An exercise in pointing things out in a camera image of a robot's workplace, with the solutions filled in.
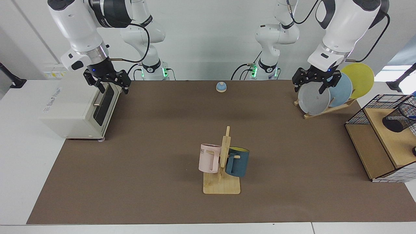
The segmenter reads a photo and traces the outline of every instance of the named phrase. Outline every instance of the wooden base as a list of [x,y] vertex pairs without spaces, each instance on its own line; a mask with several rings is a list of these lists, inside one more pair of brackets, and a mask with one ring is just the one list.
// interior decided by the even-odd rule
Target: wooden base
[[[328,107],[324,112],[322,112],[321,114],[319,114],[319,115],[310,115],[310,114],[305,114],[304,116],[303,116],[303,118],[304,119],[310,119],[310,118],[313,118],[313,117],[316,117],[316,116],[320,116],[320,115],[324,115],[324,114],[328,114],[328,113],[331,113],[331,112],[334,112],[334,111],[337,111],[337,110],[341,110],[341,109],[344,109],[344,108],[347,108],[347,107],[350,107],[355,101],[357,101],[357,99],[350,99],[350,100],[348,100],[345,104],[343,104],[343,105],[340,105],[339,107]],[[295,106],[298,106],[299,105],[299,100],[297,100],[296,102],[294,102],[293,103]]]
[[204,173],[204,194],[240,194],[240,178],[220,168],[216,174]]
[[393,111],[394,109],[364,109],[393,165],[396,168],[401,168],[416,162],[416,157],[412,152],[413,147],[416,146],[416,137],[409,128],[397,133],[384,126],[383,118]]

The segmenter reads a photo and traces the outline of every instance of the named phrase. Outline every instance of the wire basket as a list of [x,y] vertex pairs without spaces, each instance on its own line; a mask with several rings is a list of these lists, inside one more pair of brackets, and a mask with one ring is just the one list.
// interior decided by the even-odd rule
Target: wire basket
[[383,118],[383,124],[392,132],[402,132],[416,123],[416,107],[402,103],[392,113]]

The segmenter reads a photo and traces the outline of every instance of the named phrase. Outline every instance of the black cable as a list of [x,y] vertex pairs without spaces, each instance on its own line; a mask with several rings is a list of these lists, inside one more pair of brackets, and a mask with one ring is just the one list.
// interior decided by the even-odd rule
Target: black cable
[[139,64],[134,64],[133,66],[130,67],[129,71],[127,72],[127,75],[130,74],[131,70],[135,67],[135,66],[140,66]]
[[294,22],[295,24],[297,24],[297,25],[303,24],[303,23],[304,23],[304,22],[305,22],[305,21],[309,18],[309,16],[312,14],[313,9],[315,9],[316,4],[318,4],[318,2],[319,2],[319,0],[317,0],[317,1],[315,2],[315,4],[313,5],[313,7],[312,7],[311,11],[309,11],[308,16],[307,16],[307,17],[306,17],[303,21],[301,21],[301,22],[296,22],[296,20],[295,20],[295,18],[294,18],[294,16],[293,16],[293,13],[292,13],[292,7],[290,6],[289,0],[286,0],[286,3],[289,5],[289,9],[290,9],[290,11],[289,11],[289,13],[290,13],[290,17],[292,18],[293,22]]
[[279,71],[279,75],[277,75],[276,80],[278,80],[278,79],[279,79],[279,76],[280,76],[280,74],[282,73],[282,69],[278,68],[277,70]]
[[246,69],[246,70],[244,70],[244,71],[241,73],[241,75],[240,75],[240,80],[241,80],[241,78],[243,77],[244,72],[249,73],[249,71],[253,71],[253,69]]
[[245,63],[245,64],[242,64],[242,65],[240,65],[239,67],[237,67],[237,69],[234,71],[233,75],[231,76],[231,80],[233,80],[234,75],[237,73],[237,71],[238,71],[240,68],[244,67],[244,66],[249,66],[249,65],[248,65],[247,63]]
[[377,41],[376,41],[376,43],[374,43],[374,45],[373,45],[373,47],[371,48],[371,50],[368,52],[368,54],[362,59],[362,60],[350,60],[350,59],[347,59],[346,61],[347,62],[363,62],[364,60],[366,60],[369,56],[370,56],[370,54],[373,52],[373,50],[374,50],[374,48],[377,46],[377,44],[379,43],[379,41],[380,41],[380,39],[383,37],[383,35],[384,35],[384,33],[387,31],[387,28],[389,27],[389,25],[390,25],[390,16],[387,14],[387,13],[385,13],[384,11],[381,11],[386,17],[387,17],[387,24],[386,24],[386,27],[384,28],[384,30],[383,30],[383,32],[380,34],[380,36],[379,36],[379,38],[377,39]]
[[176,80],[175,71],[172,68],[166,68],[167,71],[173,72],[173,78]]
[[[263,51],[260,51],[259,55],[257,55],[257,58],[254,60],[253,63],[256,63],[256,61],[258,60],[258,58],[260,57],[260,55],[261,55],[262,52]],[[247,71],[247,73],[245,74],[244,80],[247,78],[248,73],[249,73],[249,71]]]
[[147,34],[147,48],[146,48],[146,52],[144,53],[143,58],[141,58],[138,61],[132,61],[132,60],[127,60],[127,59],[123,59],[123,58],[116,59],[116,60],[121,60],[121,61],[125,61],[125,62],[132,62],[132,63],[142,62],[146,58],[147,53],[149,52],[149,48],[150,48],[150,34],[149,34],[149,31],[146,29],[146,27],[144,27],[143,25],[140,25],[140,24],[120,22],[120,21],[117,21],[117,20],[113,19],[112,17],[110,17],[109,19],[112,20],[112,21],[121,23],[121,24],[127,24],[127,25],[131,25],[131,26],[137,26],[139,28],[142,28],[146,32],[146,34]]
[[134,72],[133,72],[133,79],[134,79],[134,80],[136,80],[136,72],[137,72],[137,71],[141,71],[141,72],[143,72],[143,71],[142,71],[142,69],[140,69],[140,68],[139,68],[139,69],[134,70]]

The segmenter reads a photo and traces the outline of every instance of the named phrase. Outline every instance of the mug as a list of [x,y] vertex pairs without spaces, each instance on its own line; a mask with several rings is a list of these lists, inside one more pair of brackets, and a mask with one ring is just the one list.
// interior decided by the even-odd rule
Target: mug
[[248,165],[249,150],[239,147],[230,147],[229,158],[225,172],[235,177],[244,177]]
[[221,146],[201,144],[199,170],[206,173],[217,173],[219,168]]

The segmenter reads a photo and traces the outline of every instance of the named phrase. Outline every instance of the light blue plate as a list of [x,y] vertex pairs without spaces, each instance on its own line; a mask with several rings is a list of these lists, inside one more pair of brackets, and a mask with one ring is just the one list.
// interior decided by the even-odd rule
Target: light blue plate
[[329,107],[339,107],[348,101],[352,94],[352,82],[349,77],[341,73],[341,79],[336,87],[330,87],[331,100],[334,99]]

